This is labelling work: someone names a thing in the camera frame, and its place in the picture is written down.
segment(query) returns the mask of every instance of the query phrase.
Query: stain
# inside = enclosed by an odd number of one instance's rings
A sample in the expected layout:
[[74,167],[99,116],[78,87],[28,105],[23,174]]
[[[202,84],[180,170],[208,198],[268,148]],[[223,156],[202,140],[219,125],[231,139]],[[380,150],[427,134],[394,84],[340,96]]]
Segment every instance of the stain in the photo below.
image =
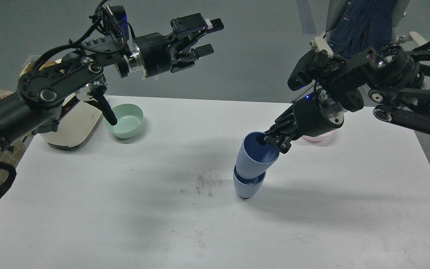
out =
[[203,234],[205,234],[205,232],[204,232],[204,231],[199,231],[199,230],[195,230],[195,229],[192,229],[192,231],[194,231],[194,232],[196,232],[196,233],[197,233],[198,238],[202,237],[202,235],[203,235]]
[[197,244],[199,248],[207,248],[207,245],[205,245],[205,242],[203,242],[202,240],[198,240]]
[[290,241],[299,240],[304,244],[319,240],[318,236],[310,233],[292,234]]
[[209,168],[197,176],[195,189],[199,197],[201,194],[213,197],[212,189],[222,185],[223,180],[219,179],[218,173]]
[[174,233],[174,234],[177,234],[177,235],[180,235],[180,233],[179,232],[177,232],[177,231],[170,231],[170,232],[168,232],[163,238],[166,238],[169,234],[172,234],[172,233]]

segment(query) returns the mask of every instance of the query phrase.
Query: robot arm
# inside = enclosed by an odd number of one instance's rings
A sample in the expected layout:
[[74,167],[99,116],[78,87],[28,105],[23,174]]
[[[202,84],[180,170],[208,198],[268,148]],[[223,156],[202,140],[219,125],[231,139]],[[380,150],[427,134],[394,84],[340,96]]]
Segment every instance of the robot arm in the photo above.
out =
[[364,107],[358,87],[368,84],[370,99],[378,103],[374,116],[382,121],[430,134],[430,90],[420,87],[430,66],[430,42],[405,52],[392,46],[377,53],[368,48],[347,60],[326,51],[311,50],[297,63],[289,80],[291,90],[299,90],[313,80],[311,94],[294,102],[275,120],[258,142],[269,143],[287,153],[292,140],[319,136],[343,125],[343,113]]
[[[0,101],[0,153],[10,150],[11,145],[26,133],[56,132],[59,121],[79,101],[100,109],[107,121],[115,125],[117,119],[104,98],[104,67],[114,65],[121,78],[139,70],[146,78],[166,71],[184,70],[193,67],[200,57],[214,52],[210,44],[191,47],[206,34],[224,28],[220,19],[203,19],[197,13],[172,20],[172,32],[167,36],[153,33],[136,37],[127,22],[124,7],[103,7],[106,1],[99,3],[90,17],[92,25],[80,39],[70,40],[69,44],[40,56],[19,78],[17,91]],[[89,40],[95,30],[104,37]],[[129,38],[133,49],[128,45]],[[41,69],[51,57],[67,49],[73,51],[60,63]],[[63,105],[72,93],[76,93],[75,97]],[[14,180],[14,167],[10,167],[0,164],[0,168],[11,171]],[[12,180],[7,180],[0,196]]]

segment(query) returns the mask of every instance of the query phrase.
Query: stacked cups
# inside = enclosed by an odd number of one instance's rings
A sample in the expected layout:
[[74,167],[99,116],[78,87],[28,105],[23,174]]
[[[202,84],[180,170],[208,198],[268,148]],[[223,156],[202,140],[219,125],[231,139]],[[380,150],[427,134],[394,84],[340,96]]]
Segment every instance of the stacked cups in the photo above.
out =
[[237,194],[248,199],[260,189],[266,170],[280,155],[271,145],[261,145],[256,141],[265,133],[253,132],[246,135],[233,168],[233,183]]

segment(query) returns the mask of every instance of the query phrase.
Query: table surface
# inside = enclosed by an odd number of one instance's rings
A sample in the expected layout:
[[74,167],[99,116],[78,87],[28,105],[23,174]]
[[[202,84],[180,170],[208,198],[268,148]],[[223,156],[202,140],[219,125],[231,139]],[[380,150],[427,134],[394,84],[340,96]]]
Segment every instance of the table surface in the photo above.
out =
[[0,201],[0,268],[430,268],[430,166],[413,131],[372,109],[294,141],[251,199],[244,136],[289,105],[111,96],[145,130],[103,123],[84,148],[36,136]]

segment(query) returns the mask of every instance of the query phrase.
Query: plastic cup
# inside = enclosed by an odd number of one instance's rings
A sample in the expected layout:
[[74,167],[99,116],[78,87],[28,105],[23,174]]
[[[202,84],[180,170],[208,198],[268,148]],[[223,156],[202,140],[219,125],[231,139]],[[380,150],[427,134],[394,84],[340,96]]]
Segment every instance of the plastic cup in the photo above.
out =
[[258,192],[265,179],[266,172],[255,177],[254,179],[244,179],[237,173],[237,167],[233,168],[233,185],[237,194],[244,199],[251,198]]
[[104,119],[106,128],[116,137],[122,139],[132,138],[138,135],[142,129],[144,113],[142,109],[134,104],[121,104],[112,109],[117,124],[112,126]]
[[277,159],[280,152],[271,145],[260,145],[256,139],[264,135],[252,132],[246,135],[237,156],[237,172],[244,179],[263,174]]

